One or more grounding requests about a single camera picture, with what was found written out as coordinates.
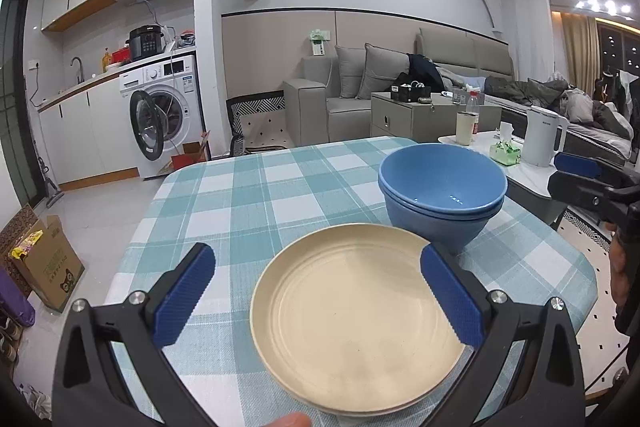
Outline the person's right hand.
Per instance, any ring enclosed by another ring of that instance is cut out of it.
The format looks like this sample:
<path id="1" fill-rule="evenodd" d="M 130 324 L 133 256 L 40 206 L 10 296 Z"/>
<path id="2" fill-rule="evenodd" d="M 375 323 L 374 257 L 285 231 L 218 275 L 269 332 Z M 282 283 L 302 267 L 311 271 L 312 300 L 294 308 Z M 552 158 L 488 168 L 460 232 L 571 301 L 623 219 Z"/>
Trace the person's right hand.
<path id="1" fill-rule="evenodd" d="M 629 295 L 629 280 L 625 272 L 627 255 L 625 247 L 620 243 L 616 225 L 605 222 L 605 228 L 612 233 L 612 241 L 608 247 L 610 259 L 611 295 L 616 306 L 623 307 Z"/>

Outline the person's left hand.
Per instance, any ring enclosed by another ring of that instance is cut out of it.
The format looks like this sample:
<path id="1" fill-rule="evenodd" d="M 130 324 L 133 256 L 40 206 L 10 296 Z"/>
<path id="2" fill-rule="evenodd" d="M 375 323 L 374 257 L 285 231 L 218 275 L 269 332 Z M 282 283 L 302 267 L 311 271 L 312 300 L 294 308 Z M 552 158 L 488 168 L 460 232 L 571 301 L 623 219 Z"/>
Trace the person's left hand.
<path id="1" fill-rule="evenodd" d="M 312 422 L 308 415 L 302 412 L 294 412 L 265 425 L 265 427 L 311 427 Z"/>

